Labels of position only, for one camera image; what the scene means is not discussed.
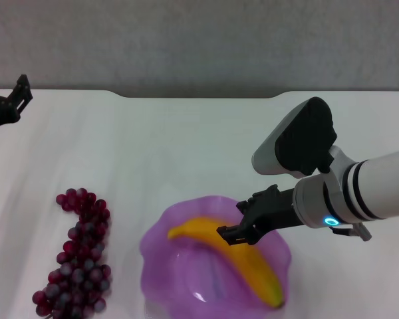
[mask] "white table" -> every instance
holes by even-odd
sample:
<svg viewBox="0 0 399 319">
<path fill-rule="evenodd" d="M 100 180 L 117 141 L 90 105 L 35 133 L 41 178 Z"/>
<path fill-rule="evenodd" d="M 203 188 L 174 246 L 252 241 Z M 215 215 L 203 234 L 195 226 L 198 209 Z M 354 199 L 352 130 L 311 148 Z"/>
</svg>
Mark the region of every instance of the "white table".
<svg viewBox="0 0 399 319">
<path fill-rule="evenodd" d="M 86 90 L 33 96 L 19 123 L 0 128 L 0 319 L 37 318 L 31 296 L 57 268 L 55 256 L 76 222 L 55 204 L 69 187 L 96 192 L 112 210 L 112 295 L 95 318 L 137 319 L 145 310 L 144 232 L 179 201 L 293 187 L 291 176 L 257 175 L 251 155 L 300 102 L 320 96 L 330 105 L 336 145 L 358 161 L 399 150 L 399 92 L 259 100 L 129 99 Z M 367 227 L 367 243 L 328 229 L 282 230 L 293 254 L 291 297 L 271 318 L 398 319 L 399 218 Z"/>
</svg>

